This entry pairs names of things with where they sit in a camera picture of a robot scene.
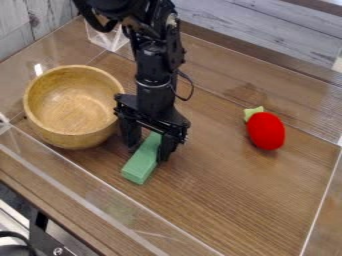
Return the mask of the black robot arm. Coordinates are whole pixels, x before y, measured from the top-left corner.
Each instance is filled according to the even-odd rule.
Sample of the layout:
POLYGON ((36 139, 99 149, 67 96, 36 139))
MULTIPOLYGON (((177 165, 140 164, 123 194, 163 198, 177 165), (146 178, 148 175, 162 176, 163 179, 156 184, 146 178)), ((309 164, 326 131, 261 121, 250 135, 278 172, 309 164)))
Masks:
POLYGON ((115 115, 124 143, 135 147, 144 128, 162 135, 156 160, 166 161, 186 142, 189 119, 175 108, 186 49, 173 0, 72 0, 91 27, 108 33, 123 27, 136 62, 136 93, 119 93, 115 115))

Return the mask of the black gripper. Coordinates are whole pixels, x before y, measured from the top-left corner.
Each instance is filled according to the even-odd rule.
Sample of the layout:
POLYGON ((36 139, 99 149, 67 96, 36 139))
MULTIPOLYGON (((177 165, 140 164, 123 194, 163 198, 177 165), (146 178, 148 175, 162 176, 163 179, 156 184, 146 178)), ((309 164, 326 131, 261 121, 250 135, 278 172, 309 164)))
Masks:
POLYGON ((134 152, 142 139, 142 126, 162 134, 158 147, 158 162, 166 162, 179 143, 186 142, 190 121, 178 112, 174 103, 178 97, 177 79, 166 83, 136 80, 136 94, 118 93, 115 115, 123 143, 134 152))

